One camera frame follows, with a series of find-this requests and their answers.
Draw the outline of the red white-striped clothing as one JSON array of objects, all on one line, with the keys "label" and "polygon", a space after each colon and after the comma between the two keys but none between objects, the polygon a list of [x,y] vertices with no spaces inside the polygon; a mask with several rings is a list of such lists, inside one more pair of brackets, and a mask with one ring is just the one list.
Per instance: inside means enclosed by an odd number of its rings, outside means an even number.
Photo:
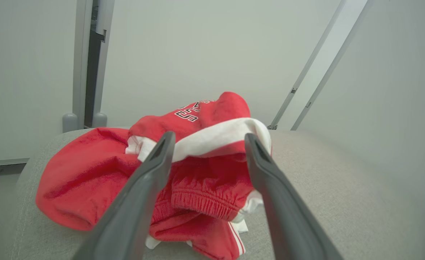
[{"label": "red white-striped clothing", "polygon": [[211,260],[237,260],[246,252],[240,238],[248,231],[245,215],[263,204],[249,177],[245,135],[256,135],[269,153],[272,143],[267,127],[233,92],[142,117],[129,129],[81,135],[46,165],[38,208],[62,226],[91,230],[168,131],[176,134],[171,173],[156,198],[145,245],[186,242]]}]

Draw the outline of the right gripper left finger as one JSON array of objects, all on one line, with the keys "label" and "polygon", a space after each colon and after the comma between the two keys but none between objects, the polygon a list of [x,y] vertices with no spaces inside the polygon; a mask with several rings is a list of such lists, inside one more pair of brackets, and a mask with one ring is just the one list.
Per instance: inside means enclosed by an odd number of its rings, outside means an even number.
[{"label": "right gripper left finger", "polygon": [[174,132],[164,133],[72,260],[142,260],[154,205],[171,171]]}]

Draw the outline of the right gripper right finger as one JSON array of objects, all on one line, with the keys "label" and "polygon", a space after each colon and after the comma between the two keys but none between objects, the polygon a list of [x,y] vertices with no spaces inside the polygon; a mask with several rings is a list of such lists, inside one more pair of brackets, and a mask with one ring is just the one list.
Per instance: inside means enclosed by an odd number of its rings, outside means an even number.
[{"label": "right gripper right finger", "polygon": [[245,135],[249,176],[263,198],[276,260],[343,260],[258,137]]}]

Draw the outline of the grey vertical frame post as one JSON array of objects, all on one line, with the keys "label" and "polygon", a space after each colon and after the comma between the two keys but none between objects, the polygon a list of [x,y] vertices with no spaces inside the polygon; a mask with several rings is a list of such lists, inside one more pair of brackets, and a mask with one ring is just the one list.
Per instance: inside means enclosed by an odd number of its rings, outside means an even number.
[{"label": "grey vertical frame post", "polygon": [[[63,132],[107,126],[107,115],[101,111],[104,75],[110,44],[111,24],[116,0],[76,0],[74,34],[72,112],[62,117]],[[90,55],[90,39],[95,34],[99,52],[95,62]],[[91,73],[90,95],[87,95],[87,75]]]}]

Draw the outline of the grey metal rail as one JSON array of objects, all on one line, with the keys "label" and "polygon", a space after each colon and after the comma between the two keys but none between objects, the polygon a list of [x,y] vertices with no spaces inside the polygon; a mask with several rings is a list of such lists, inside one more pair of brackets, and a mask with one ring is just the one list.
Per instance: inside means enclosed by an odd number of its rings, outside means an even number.
[{"label": "grey metal rail", "polygon": [[310,69],[295,95],[289,126],[298,129],[356,34],[372,0],[345,0]]},{"label": "grey metal rail", "polygon": [[326,38],[330,34],[335,22],[338,19],[338,16],[340,15],[341,11],[343,10],[343,7],[345,6],[347,0],[340,0],[340,3],[338,7],[336,8],[335,12],[333,13],[333,16],[331,17],[327,27],[325,28],[322,36],[318,40],[317,45],[315,46],[314,50],[312,51],[309,59],[307,60],[305,66],[303,67],[301,73],[299,74],[297,80],[295,81],[294,85],[291,88],[291,91],[287,94],[287,97],[285,98],[283,104],[281,105],[279,111],[277,112],[277,115],[275,116],[274,120],[272,120],[271,124],[267,126],[269,130],[277,130],[278,123],[280,122],[283,114],[287,110],[290,102],[294,98],[296,92],[298,91],[299,87],[301,86],[303,80],[305,79],[307,73],[309,72],[310,68],[312,67],[313,62],[315,61],[316,57],[318,56],[318,53],[320,52],[323,44],[326,41]]}]

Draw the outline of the grey fabric sofa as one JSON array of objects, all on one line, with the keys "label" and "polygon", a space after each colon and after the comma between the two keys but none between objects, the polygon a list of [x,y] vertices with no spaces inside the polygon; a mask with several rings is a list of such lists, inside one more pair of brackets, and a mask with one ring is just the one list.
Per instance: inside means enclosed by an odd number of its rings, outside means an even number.
[{"label": "grey fabric sofa", "polygon": [[[70,260],[85,237],[35,204],[46,164],[87,130],[56,136],[16,183],[5,260]],[[425,260],[425,166],[380,169],[307,132],[272,131],[274,160],[345,260]]]}]

